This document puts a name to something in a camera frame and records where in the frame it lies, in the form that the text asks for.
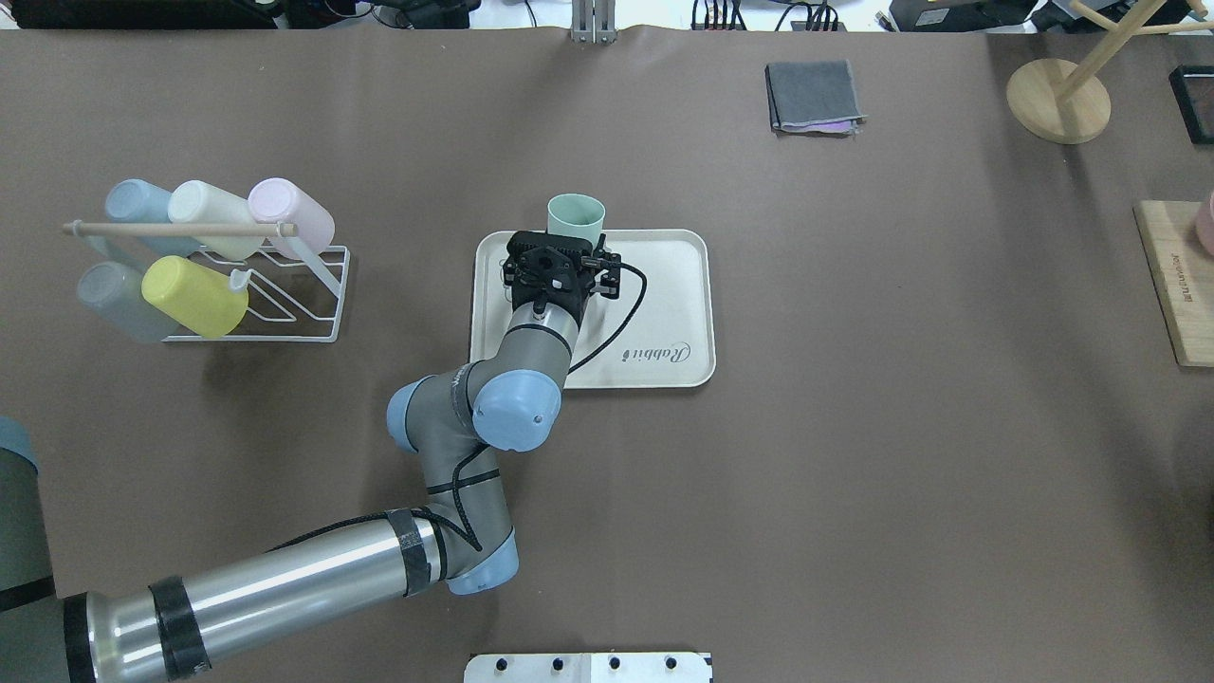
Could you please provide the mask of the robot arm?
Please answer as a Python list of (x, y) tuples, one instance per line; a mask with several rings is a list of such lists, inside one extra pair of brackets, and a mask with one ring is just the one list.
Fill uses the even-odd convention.
[(495, 355), (404, 385), (386, 406), (420, 459), (429, 501), (300, 533), (225, 567), (124, 598), (57, 594), (30, 437), (2, 419), (2, 679), (182, 682), (225, 658), (437, 584), (476, 594), (520, 571), (500, 453), (529, 453), (562, 408), (590, 298), (632, 271), (605, 238), (539, 230), (507, 241), (512, 314)]

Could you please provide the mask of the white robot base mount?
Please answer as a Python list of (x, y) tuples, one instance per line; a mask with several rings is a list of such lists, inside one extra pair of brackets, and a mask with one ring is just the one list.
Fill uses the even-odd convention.
[(711, 656), (694, 651), (482, 654), (464, 682), (711, 682)]

